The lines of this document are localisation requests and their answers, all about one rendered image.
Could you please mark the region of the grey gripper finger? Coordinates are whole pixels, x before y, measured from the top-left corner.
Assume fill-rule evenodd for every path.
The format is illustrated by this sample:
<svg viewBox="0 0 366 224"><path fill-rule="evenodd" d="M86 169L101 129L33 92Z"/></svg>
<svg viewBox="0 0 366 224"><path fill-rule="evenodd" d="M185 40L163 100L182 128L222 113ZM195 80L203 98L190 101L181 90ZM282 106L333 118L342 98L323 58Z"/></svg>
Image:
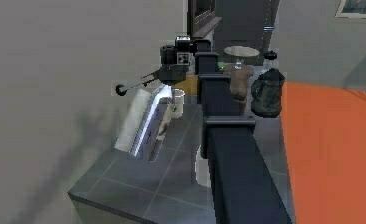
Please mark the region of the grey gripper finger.
<svg viewBox="0 0 366 224"><path fill-rule="evenodd" d="M147 80L147 81L140 81L137 84L134 84L132 86L125 86L123 84L117 84L116 85L116 94L118 96L125 96L129 90L140 88L140 87L147 87L150 83L156 81L156 78Z"/></svg>
<svg viewBox="0 0 366 224"><path fill-rule="evenodd" d="M147 81L153 78L156 78L156 80L158 79L158 75L159 75L159 71L156 70L150 74L147 74L145 76L142 76L135 84L139 83L140 81Z"/></svg>

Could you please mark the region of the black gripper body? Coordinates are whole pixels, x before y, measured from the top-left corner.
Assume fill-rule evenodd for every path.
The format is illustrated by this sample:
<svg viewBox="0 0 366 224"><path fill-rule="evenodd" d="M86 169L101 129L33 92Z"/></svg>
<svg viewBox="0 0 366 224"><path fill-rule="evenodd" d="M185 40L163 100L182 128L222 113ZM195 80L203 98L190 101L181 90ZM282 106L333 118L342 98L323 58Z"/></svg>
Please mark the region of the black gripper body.
<svg viewBox="0 0 366 224"><path fill-rule="evenodd" d="M179 52L173 45L160 48L161 67L158 70L158 79L164 84L176 84L185 80L190 62L190 54Z"/></svg>

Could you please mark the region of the white mug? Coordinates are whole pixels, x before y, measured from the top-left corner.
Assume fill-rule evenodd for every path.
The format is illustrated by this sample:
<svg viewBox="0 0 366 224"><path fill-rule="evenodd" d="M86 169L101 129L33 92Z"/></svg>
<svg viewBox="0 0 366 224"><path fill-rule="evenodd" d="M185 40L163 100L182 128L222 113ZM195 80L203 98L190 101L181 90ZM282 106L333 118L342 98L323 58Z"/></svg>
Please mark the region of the white mug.
<svg viewBox="0 0 366 224"><path fill-rule="evenodd" d="M185 92L180 89L174 89L173 90L173 110L172 110L173 118L180 118L183 115L184 100L185 100Z"/></svg>

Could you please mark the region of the grey tiled kitchen counter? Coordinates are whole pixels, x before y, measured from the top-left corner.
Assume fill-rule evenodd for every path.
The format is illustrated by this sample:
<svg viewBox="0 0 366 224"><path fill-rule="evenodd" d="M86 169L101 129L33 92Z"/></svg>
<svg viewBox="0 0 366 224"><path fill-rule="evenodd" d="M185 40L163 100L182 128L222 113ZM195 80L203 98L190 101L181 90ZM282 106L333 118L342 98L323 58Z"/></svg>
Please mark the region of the grey tiled kitchen counter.
<svg viewBox="0 0 366 224"><path fill-rule="evenodd" d="M196 181L201 118L188 95L155 162L116 149L103 153L69 191L80 224L223 224L211 190Z"/></svg>

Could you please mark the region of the tan wooden board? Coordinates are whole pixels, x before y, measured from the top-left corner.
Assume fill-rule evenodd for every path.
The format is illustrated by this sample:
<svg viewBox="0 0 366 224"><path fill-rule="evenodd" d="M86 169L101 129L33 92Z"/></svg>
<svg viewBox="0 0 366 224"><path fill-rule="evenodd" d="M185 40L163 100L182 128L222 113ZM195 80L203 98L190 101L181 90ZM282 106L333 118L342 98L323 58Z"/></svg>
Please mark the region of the tan wooden board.
<svg viewBox="0 0 366 224"><path fill-rule="evenodd" d="M182 88L187 95L198 94L198 76L195 74L187 75L182 82Z"/></svg>

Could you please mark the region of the beige sink faucet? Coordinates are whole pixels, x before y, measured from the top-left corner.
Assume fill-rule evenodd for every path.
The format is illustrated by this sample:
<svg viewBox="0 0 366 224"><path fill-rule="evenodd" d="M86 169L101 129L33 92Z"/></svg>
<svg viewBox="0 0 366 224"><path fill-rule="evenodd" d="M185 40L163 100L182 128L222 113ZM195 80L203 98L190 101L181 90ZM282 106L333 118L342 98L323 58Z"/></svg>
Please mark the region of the beige sink faucet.
<svg viewBox="0 0 366 224"><path fill-rule="evenodd" d="M166 132L167 132L167 127L171 121L172 118L172 113L173 113L173 105L171 103L169 103L167 105L167 109L165 111L165 114L163 116L163 119L161 121L161 124L159 126L158 129L158 134L156 139L162 141L165 138Z"/></svg>

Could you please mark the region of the dark framed window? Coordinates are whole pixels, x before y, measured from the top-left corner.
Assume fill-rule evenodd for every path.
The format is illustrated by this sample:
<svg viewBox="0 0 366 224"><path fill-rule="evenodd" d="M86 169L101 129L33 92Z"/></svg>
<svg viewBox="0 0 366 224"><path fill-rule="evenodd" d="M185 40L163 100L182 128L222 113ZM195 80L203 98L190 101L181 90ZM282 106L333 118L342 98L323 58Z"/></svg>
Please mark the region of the dark framed window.
<svg viewBox="0 0 366 224"><path fill-rule="evenodd" d="M187 0L187 34L204 38L220 23L216 15L216 0Z"/></svg>

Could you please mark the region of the brown torso statue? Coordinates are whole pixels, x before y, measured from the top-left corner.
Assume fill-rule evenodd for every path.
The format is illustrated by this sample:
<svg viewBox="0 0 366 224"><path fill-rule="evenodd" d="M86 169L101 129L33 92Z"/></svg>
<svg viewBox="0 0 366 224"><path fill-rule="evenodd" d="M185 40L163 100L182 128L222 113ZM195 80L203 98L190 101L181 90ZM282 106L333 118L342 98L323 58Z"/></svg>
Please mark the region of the brown torso statue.
<svg viewBox="0 0 366 224"><path fill-rule="evenodd" d="M230 76L230 91L235 100L245 102L248 95L249 78L254 75L250 65L242 64L236 68L234 64L227 64L223 69L224 74Z"/></svg>

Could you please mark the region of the grey round pot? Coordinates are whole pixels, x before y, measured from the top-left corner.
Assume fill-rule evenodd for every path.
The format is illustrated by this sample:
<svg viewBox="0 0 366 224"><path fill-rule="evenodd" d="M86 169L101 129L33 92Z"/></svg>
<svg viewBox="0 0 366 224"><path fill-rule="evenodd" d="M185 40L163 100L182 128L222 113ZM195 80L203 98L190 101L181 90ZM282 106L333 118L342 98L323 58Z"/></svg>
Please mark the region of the grey round pot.
<svg viewBox="0 0 366 224"><path fill-rule="evenodd" d="M236 58L236 65L242 65L245 58L255 57L260 54L258 50L245 46L229 46L224 49L224 52Z"/></svg>

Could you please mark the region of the dark grey fridge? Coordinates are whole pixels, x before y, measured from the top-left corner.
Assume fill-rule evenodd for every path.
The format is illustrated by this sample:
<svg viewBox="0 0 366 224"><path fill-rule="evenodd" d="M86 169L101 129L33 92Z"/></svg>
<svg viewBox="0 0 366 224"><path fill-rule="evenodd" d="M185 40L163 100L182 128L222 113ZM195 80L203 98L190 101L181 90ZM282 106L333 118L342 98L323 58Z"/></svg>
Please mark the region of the dark grey fridge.
<svg viewBox="0 0 366 224"><path fill-rule="evenodd" d="M216 15L222 18L215 28L214 49L226 63L235 57L224 52L226 47L243 46L256 49L258 56L245 63L261 66L268 51L280 0L216 0Z"/></svg>

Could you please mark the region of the dark glass jug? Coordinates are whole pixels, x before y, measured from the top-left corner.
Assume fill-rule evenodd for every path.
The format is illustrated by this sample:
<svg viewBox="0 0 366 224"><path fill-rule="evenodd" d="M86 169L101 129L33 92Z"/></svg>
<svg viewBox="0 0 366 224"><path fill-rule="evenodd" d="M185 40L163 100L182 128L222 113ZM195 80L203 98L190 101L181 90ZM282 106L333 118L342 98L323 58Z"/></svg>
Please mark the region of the dark glass jug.
<svg viewBox="0 0 366 224"><path fill-rule="evenodd" d="M285 77L275 68L259 75L251 86L251 111L263 118L276 118L282 109L281 96Z"/></svg>

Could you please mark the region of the white round cup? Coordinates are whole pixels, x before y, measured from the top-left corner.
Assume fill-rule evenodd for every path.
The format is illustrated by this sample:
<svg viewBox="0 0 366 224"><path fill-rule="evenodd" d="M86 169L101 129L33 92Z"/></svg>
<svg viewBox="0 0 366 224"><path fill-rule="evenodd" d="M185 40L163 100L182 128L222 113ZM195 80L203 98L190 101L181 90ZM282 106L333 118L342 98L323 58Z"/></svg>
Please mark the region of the white round cup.
<svg viewBox="0 0 366 224"><path fill-rule="evenodd" d="M201 156L201 147L198 147L196 153L195 175L196 175L196 181L199 185L207 188L211 187L208 160L204 159Z"/></svg>

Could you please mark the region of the framed wall picture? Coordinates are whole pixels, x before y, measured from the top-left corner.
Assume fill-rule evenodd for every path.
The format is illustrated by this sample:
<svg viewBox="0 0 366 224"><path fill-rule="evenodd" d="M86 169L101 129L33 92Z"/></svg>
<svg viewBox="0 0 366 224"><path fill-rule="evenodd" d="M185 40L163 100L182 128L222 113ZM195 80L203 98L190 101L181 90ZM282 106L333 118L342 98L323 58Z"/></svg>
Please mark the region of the framed wall picture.
<svg viewBox="0 0 366 224"><path fill-rule="evenodd" d="M340 0L335 17L366 19L366 0Z"/></svg>

